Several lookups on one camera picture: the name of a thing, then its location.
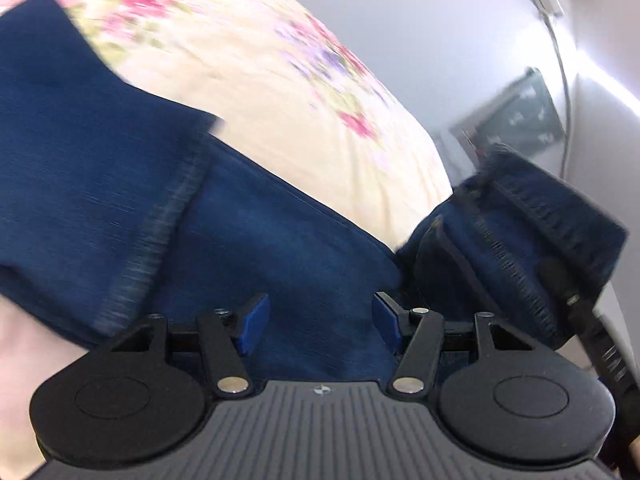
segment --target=bed sheet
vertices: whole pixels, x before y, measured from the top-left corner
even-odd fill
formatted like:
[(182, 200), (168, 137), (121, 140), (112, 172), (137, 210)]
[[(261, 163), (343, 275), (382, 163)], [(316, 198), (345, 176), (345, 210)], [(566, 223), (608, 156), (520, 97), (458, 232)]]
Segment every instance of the bed sheet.
[[(121, 78), (223, 118), (221, 140), (393, 249), (450, 194), (428, 134), (296, 0), (58, 1)], [(42, 462), (29, 399), (82, 353), (0, 299), (2, 480)]]

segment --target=silver screw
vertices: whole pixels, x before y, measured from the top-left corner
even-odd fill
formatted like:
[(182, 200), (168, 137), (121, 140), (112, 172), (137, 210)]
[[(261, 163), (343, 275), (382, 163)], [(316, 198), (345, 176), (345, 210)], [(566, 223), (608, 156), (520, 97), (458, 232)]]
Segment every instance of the silver screw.
[(416, 394), (424, 389), (424, 383), (415, 377), (400, 377), (394, 381), (393, 387), (401, 394)]
[(223, 377), (218, 381), (218, 388), (226, 394), (239, 394), (248, 387), (248, 381), (242, 377)]

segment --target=ribbed surface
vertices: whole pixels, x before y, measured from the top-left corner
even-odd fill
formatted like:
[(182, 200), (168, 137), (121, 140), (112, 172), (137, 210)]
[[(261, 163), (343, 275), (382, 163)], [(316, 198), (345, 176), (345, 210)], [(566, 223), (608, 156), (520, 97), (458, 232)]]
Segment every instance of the ribbed surface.
[(375, 383), (271, 381), (258, 397), (224, 402), (173, 454), (123, 471), (53, 462), (33, 480), (606, 480), (594, 463), (517, 472), (458, 449), (427, 408), (388, 399)]

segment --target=blue denim jeans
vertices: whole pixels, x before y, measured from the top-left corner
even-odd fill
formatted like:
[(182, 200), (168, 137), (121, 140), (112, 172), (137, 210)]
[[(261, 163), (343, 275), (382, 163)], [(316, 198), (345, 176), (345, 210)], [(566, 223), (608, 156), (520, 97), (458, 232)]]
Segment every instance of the blue denim jeans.
[(211, 137), (215, 118), (135, 89), (54, 0), (0, 17), (0, 293), (91, 347), (139, 316), (271, 297), (258, 380), (386, 379), (383, 290), (447, 319), (493, 310), (543, 342), (571, 332), (535, 267), (553, 254), (595, 295), (625, 232), (498, 150), (393, 254)]

